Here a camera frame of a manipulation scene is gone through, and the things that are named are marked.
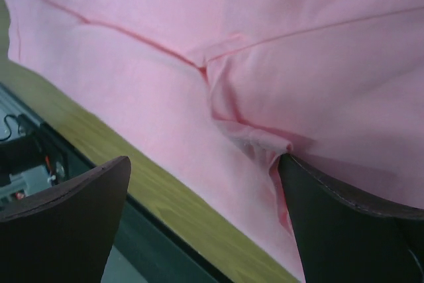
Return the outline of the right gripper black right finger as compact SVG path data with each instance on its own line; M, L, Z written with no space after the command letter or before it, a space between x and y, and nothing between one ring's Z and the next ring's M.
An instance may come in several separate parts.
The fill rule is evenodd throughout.
M374 196L289 154L278 172L306 282L422 282L423 210Z

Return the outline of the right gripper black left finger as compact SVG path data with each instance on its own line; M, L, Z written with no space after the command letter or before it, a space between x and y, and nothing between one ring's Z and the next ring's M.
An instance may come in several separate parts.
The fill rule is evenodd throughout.
M120 156L1 210L2 282L100 282L126 201Z

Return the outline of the light pink t shirt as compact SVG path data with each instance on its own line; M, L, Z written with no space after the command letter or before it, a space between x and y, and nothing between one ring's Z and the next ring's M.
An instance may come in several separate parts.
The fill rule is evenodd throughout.
M423 0L5 0L36 72L303 279L279 159L423 207Z

